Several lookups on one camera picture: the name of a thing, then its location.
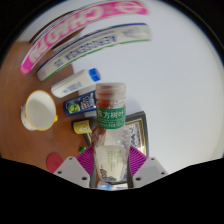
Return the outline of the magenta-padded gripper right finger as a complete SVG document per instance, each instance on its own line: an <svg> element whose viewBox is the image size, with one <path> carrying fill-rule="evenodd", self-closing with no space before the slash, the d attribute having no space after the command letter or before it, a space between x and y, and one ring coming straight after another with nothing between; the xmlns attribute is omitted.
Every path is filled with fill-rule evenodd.
<svg viewBox="0 0 224 224"><path fill-rule="evenodd" d="M128 187L140 188L167 176L167 171L155 157L147 157L131 147L128 160Z"/></svg>

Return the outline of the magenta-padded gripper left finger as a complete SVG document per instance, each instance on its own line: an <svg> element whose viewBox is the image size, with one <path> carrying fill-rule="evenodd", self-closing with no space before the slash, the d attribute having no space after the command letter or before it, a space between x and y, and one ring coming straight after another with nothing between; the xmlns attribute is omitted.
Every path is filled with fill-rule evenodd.
<svg viewBox="0 0 224 224"><path fill-rule="evenodd" d="M93 171L93 150L88 147L77 157L67 157L54 174L78 186L89 188Z"/></svg>

